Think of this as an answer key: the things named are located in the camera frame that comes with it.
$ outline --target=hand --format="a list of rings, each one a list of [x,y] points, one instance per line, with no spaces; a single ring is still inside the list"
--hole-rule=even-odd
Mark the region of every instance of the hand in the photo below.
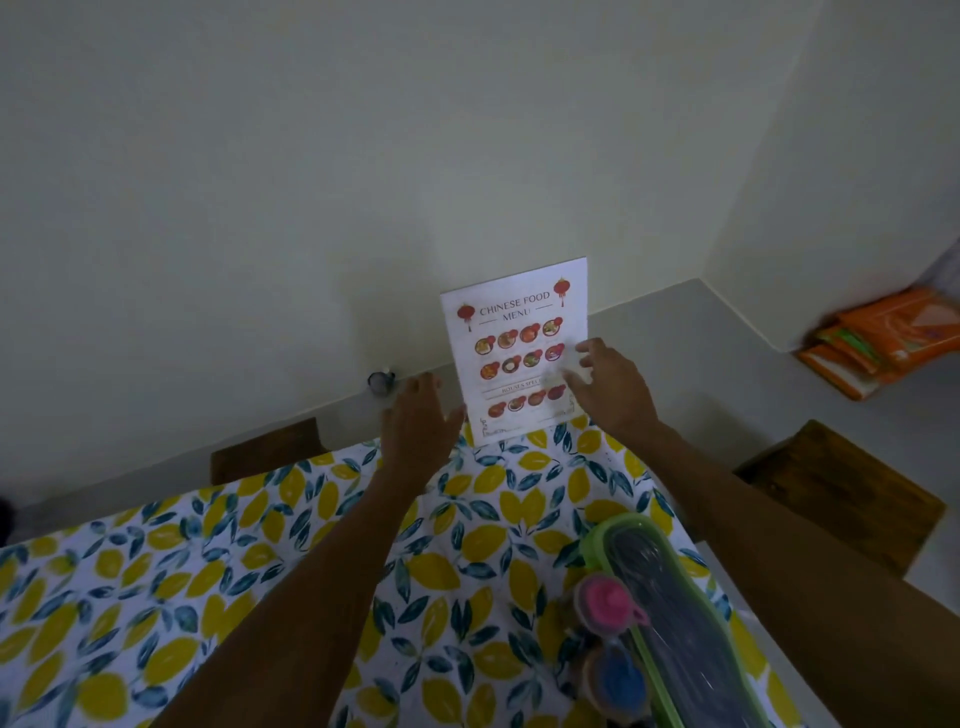
[[[647,449],[660,434],[662,425],[636,364],[600,338],[582,341],[576,350],[586,354],[580,366],[593,368],[590,384],[564,370],[564,380],[580,406],[600,429],[643,457],[638,450]]]
[[[383,471],[408,489],[411,497],[418,496],[433,474],[446,465],[464,423],[463,405],[444,417],[437,397],[440,386],[432,374],[413,376],[394,406],[383,411]]]

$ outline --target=small round object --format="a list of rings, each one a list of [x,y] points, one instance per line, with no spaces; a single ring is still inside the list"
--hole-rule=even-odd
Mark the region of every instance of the small round object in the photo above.
[[[378,397],[385,397],[394,388],[396,375],[389,369],[386,372],[374,372],[367,377],[367,386]]]

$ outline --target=menu card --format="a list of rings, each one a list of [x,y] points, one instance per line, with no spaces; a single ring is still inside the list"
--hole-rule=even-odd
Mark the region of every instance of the menu card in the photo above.
[[[440,296],[477,446],[581,414],[561,368],[587,338],[587,259]]]

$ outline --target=plastic container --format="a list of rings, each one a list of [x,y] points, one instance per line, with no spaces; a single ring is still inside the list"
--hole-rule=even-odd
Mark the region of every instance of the plastic container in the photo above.
[[[573,666],[577,694],[604,718],[629,726],[650,715],[650,693],[639,662],[620,642],[601,642]]]
[[[636,624],[650,624],[647,613],[636,606],[623,582],[605,573],[581,579],[561,600],[560,614],[569,631],[585,629],[604,640]]]
[[[619,578],[649,617],[630,628],[657,725],[765,728],[769,721],[729,626],[686,574],[657,525],[639,513],[598,524],[581,542],[589,569]]]

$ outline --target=leaf pattern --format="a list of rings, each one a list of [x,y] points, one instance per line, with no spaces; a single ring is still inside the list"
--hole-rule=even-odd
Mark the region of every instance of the leaf pattern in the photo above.
[[[364,443],[0,549],[0,714],[149,722],[363,496],[378,456]],[[586,416],[479,449],[465,425],[404,515],[333,724],[396,725],[402,697],[411,724],[601,725],[573,700],[581,643],[558,600],[586,574],[581,539],[627,512],[654,520],[730,623],[771,723],[799,721],[653,485]]]

